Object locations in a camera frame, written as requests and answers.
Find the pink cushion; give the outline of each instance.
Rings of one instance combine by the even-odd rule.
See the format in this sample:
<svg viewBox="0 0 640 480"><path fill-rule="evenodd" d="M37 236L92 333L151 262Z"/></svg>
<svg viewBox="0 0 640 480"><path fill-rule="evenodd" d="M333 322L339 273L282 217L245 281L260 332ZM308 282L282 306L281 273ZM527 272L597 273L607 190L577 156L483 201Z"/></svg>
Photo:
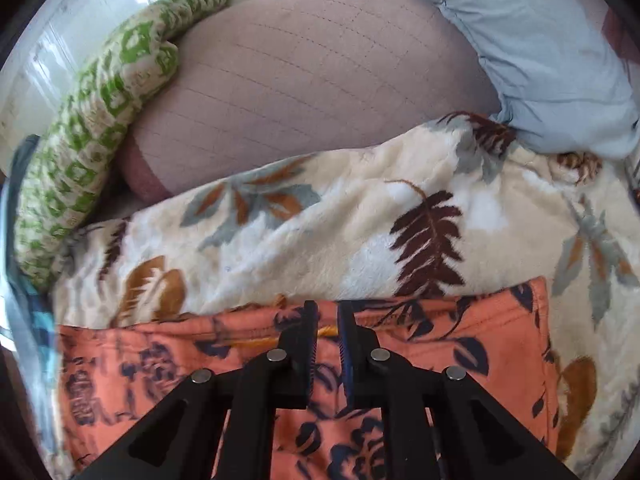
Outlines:
<svg viewBox="0 0 640 480"><path fill-rule="evenodd" d="M179 43L118 158L149 203L291 155L497 112L473 48L425 0L248 0Z"/></svg>

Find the cream blanket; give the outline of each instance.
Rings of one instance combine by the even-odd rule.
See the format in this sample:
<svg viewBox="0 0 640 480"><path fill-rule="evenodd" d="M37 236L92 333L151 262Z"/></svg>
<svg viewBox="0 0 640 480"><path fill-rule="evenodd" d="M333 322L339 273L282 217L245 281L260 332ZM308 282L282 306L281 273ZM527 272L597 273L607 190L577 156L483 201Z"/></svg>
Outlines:
<svg viewBox="0 0 640 480"><path fill-rule="evenodd" d="M546 276L559 455L610 479L640 437L640 219L612 165L513 139L453 114L89 226L58 258L56 320L104 328L280 294L478 294Z"/></svg>

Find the orange pillowcase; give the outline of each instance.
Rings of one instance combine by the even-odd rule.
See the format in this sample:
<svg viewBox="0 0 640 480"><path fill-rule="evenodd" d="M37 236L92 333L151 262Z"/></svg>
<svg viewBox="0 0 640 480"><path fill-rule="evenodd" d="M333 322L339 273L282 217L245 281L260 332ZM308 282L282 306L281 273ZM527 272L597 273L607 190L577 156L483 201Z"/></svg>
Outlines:
<svg viewBox="0 0 640 480"><path fill-rule="evenodd" d="M350 302L380 345L415 366L465 367L551 451L558 442L558 376L550 353L545 281L487 296ZM346 409L336 307L319 301L314 392L306 412L278 412L272 478L382 478L379 410ZM82 470L198 368L220 374L276 346L296 306L239 307L216 316L128 328L60 327L65 445Z"/></svg>

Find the silver screw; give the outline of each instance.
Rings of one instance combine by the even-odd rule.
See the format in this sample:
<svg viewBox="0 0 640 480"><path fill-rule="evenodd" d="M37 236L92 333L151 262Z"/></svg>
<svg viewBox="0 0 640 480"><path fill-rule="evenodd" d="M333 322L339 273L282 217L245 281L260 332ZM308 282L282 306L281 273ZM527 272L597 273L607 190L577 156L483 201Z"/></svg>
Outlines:
<svg viewBox="0 0 640 480"><path fill-rule="evenodd" d="M391 357L391 352L386 348L375 348L370 355L374 361L386 361Z"/></svg>
<svg viewBox="0 0 640 480"><path fill-rule="evenodd" d="M451 381L461 381L466 377L466 371L459 366L450 366L447 368L447 378Z"/></svg>
<svg viewBox="0 0 640 480"><path fill-rule="evenodd" d="M206 383L211 378L211 376L211 370L201 368L200 370L196 370L193 374L191 374L191 380L196 384L202 384Z"/></svg>
<svg viewBox="0 0 640 480"><path fill-rule="evenodd" d="M282 348L274 348L267 352L267 359L272 363L277 363L284 360L287 357L287 353Z"/></svg>

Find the green patterned cloth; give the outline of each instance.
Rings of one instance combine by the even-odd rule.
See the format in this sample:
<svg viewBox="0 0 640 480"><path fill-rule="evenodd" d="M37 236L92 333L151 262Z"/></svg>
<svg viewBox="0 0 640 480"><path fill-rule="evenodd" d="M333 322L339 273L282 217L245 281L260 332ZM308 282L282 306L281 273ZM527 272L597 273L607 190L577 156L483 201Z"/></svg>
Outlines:
<svg viewBox="0 0 640 480"><path fill-rule="evenodd" d="M29 164L15 223L15 257L39 289L62 240L94 207L127 127L174 75L168 40L230 0L158 0L121 24L78 73Z"/></svg>

